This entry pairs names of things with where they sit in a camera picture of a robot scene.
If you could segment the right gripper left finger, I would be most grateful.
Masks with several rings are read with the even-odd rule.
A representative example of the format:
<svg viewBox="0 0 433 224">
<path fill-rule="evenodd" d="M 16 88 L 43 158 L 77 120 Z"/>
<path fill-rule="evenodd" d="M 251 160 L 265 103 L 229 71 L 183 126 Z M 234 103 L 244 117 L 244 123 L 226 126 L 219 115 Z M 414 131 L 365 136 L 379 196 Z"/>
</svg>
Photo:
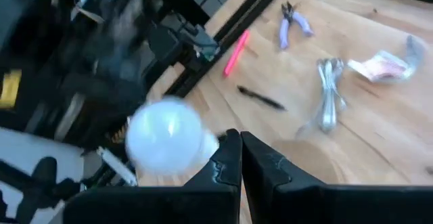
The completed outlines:
<svg viewBox="0 0 433 224">
<path fill-rule="evenodd" d="M 100 187 L 67 203 L 63 224 L 239 224 L 242 138 L 220 148 L 182 187 Z"/>
</svg>

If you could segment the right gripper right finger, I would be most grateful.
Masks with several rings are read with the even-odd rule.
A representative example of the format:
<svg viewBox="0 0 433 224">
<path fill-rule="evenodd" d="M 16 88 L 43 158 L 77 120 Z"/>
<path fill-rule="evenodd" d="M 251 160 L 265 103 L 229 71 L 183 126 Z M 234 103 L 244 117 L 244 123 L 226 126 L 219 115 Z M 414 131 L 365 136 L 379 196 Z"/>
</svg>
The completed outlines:
<svg viewBox="0 0 433 224">
<path fill-rule="evenodd" d="M 326 184 L 253 134 L 241 137 L 253 224 L 433 224 L 432 186 Z"/>
</svg>

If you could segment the white lightbulb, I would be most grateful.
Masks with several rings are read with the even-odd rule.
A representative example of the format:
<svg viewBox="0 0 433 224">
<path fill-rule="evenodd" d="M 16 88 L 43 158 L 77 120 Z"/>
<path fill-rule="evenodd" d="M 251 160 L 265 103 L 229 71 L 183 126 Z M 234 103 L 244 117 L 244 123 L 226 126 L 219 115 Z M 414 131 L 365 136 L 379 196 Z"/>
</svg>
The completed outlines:
<svg viewBox="0 0 433 224">
<path fill-rule="evenodd" d="M 174 175 L 207 163 L 219 141 L 189 104 L 167 97 L 141 106 L 130 117 L 125 149 L 135 169 Z"/>
</svg>

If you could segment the small clear plastic bag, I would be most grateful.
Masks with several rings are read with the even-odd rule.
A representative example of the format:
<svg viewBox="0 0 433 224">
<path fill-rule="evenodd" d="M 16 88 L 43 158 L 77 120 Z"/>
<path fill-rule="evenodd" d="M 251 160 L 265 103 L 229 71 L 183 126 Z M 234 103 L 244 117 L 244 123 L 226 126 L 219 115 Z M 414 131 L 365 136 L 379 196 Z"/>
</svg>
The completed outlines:
<svg viewBox="0 0 433 224">
<path fill-rule="evenodd" d="M 347 66 L 372 83 L 397 83 L 409 80 L 424 60 L 425 49 L 417 37 L 406 39 L 406 55 L 400 59 L 381 50 L 364 62 L 349 60 Z"/>
</svg>

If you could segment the pink highlighter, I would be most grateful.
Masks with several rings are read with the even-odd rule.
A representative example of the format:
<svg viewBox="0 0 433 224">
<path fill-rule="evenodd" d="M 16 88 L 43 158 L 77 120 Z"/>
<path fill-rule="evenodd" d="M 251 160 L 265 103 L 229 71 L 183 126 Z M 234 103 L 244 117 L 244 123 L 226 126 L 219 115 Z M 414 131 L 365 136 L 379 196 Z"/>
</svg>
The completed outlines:
<svg viewBox="0 0 433 224">
<path fill-rule="evenodd" d="M 239 38 L 239 40 L 235 46 L 235 49 L 233 50 L 233 53 L 231 54 L 226 66 L 223 70 L 223 76 L 224 77 L 228 77 L 231 74 L 241 52 L 244 50 L 244 47 L 246 46 L 246 43 L 247 43 L 249 36 L 250 36 L 249 30 L 245 30 L 242 33 L 241 37 Z"/>
</svg>

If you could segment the silver frame bracket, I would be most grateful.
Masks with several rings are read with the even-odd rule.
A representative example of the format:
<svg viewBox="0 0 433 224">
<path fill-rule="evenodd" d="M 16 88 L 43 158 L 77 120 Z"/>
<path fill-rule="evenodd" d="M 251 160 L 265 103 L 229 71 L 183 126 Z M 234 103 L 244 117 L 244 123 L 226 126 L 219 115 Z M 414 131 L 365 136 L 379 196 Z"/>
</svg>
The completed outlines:
<svg viewBox="0 0 433 224">
<path fill-rule="evenodd" d="M 128 185 L 138 185 L 135 173 L 133 173 L 126 164 L 124 164 L 119 158 L 111 153 L 111 151 L 102 147 L 98 147 L 96 152 L 102 158 L 102 160 Z"/>
</svg>

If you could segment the purple handled pliers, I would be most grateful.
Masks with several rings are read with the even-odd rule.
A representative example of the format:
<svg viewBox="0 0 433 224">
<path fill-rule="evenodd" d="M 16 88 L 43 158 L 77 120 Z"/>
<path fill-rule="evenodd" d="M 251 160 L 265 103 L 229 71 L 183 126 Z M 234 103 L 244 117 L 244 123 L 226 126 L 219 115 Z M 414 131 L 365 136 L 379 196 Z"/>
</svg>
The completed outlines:
<svg viewBox="0 0 433 224">
<path fill-rule="evenodd" d="M 283 19 L 281 21 L 279 29 L 279 46 L 280 49 L 286 49 L 289 47 L 288 41 L 288 31 L 290 25 L 295 22 L 300 27 L 305 36 L 310 37 L 314 35 L 312 28 L 308 20 L 299 12 L 295 10 L 295 6 L 289 1 L 281 4 L 281 12 L 283 14 Z"/>
</svg>

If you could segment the black aluminium rail frame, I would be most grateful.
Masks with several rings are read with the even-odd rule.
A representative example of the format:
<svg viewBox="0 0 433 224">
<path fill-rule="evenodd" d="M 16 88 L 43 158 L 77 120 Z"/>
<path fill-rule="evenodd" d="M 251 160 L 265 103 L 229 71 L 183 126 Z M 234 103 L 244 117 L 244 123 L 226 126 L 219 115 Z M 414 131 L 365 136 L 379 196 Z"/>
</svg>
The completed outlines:
<svg viewBox="0 0 433 224">
<path fill-rule="evenodd" d="M 164 94 L 185 97 L 272 1 L 245 0 L 214 36 L 214 39 L 220 45 L 219 53 L 209 61 L 204 56 L 200 56 L 197 59 L 198 68 L 195 70 L 185 68 Z M 433 3 L 433 0 L 418 1 Z"/>
</svg>

